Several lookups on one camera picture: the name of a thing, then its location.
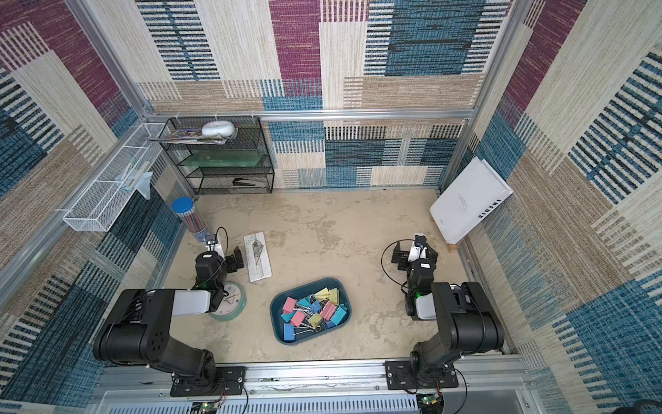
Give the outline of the green round alarm clock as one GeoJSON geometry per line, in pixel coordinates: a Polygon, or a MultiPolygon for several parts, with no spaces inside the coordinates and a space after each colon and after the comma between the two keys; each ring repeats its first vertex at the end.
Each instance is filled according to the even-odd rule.
{"type": "Polygon", "coordinates": [[[225,291],[228,293],[223,297],[222,302],[215,312],[210,316],[220,322],[229,322],[236,319],[245,309],[247,296],[242,286],[236,282],[228,282],[225,285],[225,291]]]}

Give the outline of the packaged ruler card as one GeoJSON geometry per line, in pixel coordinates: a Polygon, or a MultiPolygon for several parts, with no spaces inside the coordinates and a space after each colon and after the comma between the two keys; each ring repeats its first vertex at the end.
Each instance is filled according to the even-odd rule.
{"type": "Polygon", "coordinates": [[[259,232],[244,236],[246,264],[251,283],[272,277],[272,267],[267,252],[265,233],[259,232]]]}

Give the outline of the pink binder clip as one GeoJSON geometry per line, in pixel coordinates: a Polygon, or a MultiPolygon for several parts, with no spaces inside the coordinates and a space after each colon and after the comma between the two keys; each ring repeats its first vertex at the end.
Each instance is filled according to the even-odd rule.
{"type": "Polygon", "coordinates": [[[287,297],[283,305],[284,314],[292,314],[296,311],[297,301],[292,297],[287,297]]]}
{"type": "Polygon", "coordinates": [[[324,307],[322,308],[320,315],[325,321],[329,322],[331,318],[334,316],[337,309],[338,309],[337,305],[335,305],[332,302],[327,302],[326,305],[324,305],[324,307]]]}
{"type": "Polygon", "coordinates": [[[293,317],[291,318],[290,323],[295,327],[298,328],[306,319],[307,314],[303,312],[302,310],[297,310],[293,317]]]}

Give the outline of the teal plastic storage box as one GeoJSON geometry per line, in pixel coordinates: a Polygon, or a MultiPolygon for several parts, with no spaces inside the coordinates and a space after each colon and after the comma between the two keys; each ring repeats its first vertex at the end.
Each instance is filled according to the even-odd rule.
{"type": "MultiPolygon", "coordinates": [[[[319,302],[319,303],[323,308],[324,305],[326,305],[327,302],[329,302],[329,301],[323,301],[323,302],[319,302]]],[[[307,309],[298,308],[296,306],[296,311],[297,310],[302,310],[303,312],[305,312],[307,314],[307,317],[306,317],[305,321],[298,328],[299,329],[302,329],[302,328],[312,329],[310,327],[310,324],[309,324],[309,318],[314,314],[320,314],[320,312],[319,313],[313,313],[311,311],[311,309],[307,310],[307,309]]],[[[273,334],[276,337],[276,339],[284,345],[295,345],[295,344],[310,340],[312,338],[316,338],[316,337],[325,335],[329,332],[337,331],[339,328],[343,327],[345,324],[347,324],[349,322],[349,320],[351,319],[351,316],[352,316],[352,307],[351,307],[351,304],[350,304],[350,301],[349,301],[349,298],[348,298],[348,294],[345,290],[345,287],[343,286],[343,284],[341,284],[341,281],[339,281],[337,279],[334,279],[334,278],[319,279],[317,281],[310,282],[306,285],[302,285],[302,286],[293,288],[291,290],[288,290],[286,292],[279,293],[278,295],[276,295],[273,298],[272,303],[270,304],[270,318],[271,318],[271,322],[272,322],[273,334]],[[318,291],[322,290],[324,287],[329,288],[329,291],[333,288],[338,288],[339,289],[339,291],[340,291],[340,305],[338,307],[341,306],[344,309],[346,309],[347,312],[348,312],[348,315],[346,315],[343,322],[338,326],[334,326],[334,324],[331,324],[331,322],[327,322],[324,319],[322,319],[322,322],[320,323],[320,326],[317,329],[314,329],[314,331],[315,331],[314,333],[297,335],[297,339],[294,342],[285,343],[283,341],[283,325],[284,324],[290,324],[290,322],[286,323],[282,319],[281,315],[284,314],[282,308],[283,308],[283,305],[284,305],[284,302],[285,302],[286,298],[287,297],[292,297],[297,302],[298,302],[298,300],[300,300],[302,298],[309,298],[310,301],[313,304],[315,302],[319,302],[319,301],[315,300],[314,294],[317,293],[318,291]]]]}

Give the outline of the yellow binder clip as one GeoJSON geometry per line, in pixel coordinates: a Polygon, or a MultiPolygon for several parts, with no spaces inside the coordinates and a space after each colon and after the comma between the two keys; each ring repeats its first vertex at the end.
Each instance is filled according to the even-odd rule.
{"type": "Polygon", "coordinates": [[[338,288],[329,291],[329,302],[336,306],[340,305],[340,291],[338,288]]]}
{"type": "Polygon", "coordinates": [[[314,298],[316,301],[323,302],[323,301],[328,301],[330,298],[330,291],[329,288],[324,287],[322,290],[318,291],[317,293],[314,294],[314,298]]]}
{"type": "Polygon", "coordinates": [[[322,322],[322,316],[320,314],[314,314],[309,318],[309,324],[312,329],[317,329],[322,322]]]}

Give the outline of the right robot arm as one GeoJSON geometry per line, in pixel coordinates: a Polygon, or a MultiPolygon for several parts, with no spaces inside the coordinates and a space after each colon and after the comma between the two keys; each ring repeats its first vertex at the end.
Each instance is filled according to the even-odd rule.
{"type": "Polygon", "coordinates": [[[438,253],[425,236],[391,243],[391,263],[405,272],[399,284],[406,314],[414,321],[433,321],[437,332],[417,343],[410,361],[384,364],[388,388],[406,393],[422,388],[456,388],[459,371],[454,363],[466,355],[484,354],[503,347],[504,329],[481,284],[436,282],[438,253]]]}

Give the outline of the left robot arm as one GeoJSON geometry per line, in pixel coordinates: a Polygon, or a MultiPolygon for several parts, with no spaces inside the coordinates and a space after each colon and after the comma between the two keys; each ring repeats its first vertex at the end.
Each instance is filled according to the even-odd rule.
{"type": "Polygon", "coordinates": [[[197,256],[190,289],[125,289],[95,338],[92,353],[117,366],[149,366],[169,373],[185,390],[212,389],[222,381],[213,354],[173,338],[175,317],[212,314],[229,296],[227,276],[244,267],[241,250],[223,256],[214,248],[197,256]]]}

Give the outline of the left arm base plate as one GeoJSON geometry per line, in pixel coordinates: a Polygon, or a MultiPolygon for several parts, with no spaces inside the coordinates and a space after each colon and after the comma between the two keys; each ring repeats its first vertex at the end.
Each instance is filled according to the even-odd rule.
{"type": "Polygon", "coordinates": [[[210,379],[174,375],[170,396],[173,398],[220,397],[222,394],[239,396],[242,394],[246,370],[245,366],[217,367],[210,379]]]}

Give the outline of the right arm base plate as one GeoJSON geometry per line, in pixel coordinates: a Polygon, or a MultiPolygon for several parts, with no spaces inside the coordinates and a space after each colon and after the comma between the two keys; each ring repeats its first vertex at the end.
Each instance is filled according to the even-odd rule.
{"type": "Polygon", "coordinates": [[[447,367],[420,368],[417,371],[409,361],[384,363],[389,390],[415,391],[421,389],[457,388],[459,381],[452,365],[447,367]]]}

